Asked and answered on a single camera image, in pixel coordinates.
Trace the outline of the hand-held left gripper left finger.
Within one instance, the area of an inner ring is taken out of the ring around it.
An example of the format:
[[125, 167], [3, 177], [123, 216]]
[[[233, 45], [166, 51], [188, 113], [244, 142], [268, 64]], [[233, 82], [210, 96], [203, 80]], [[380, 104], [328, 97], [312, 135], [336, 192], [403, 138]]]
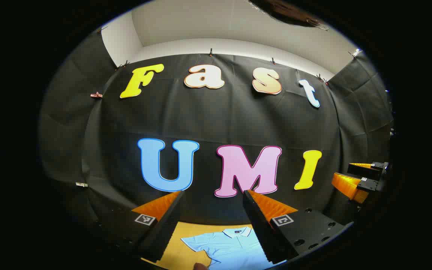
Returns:
[[182, 214], [185, 191], [93, 192], [95, 232], [110, 260], [161, 260]]

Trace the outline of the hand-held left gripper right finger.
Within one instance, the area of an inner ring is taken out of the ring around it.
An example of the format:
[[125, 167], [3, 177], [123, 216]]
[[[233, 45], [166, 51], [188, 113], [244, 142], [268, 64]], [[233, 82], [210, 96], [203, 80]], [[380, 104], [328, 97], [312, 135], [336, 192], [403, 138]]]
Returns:
[[267, 260], [274, 264], [306, 257], [354, 224], [343, 225], [311, 207], [297, 210], [252, 190], [244, 192], [242, 203]]

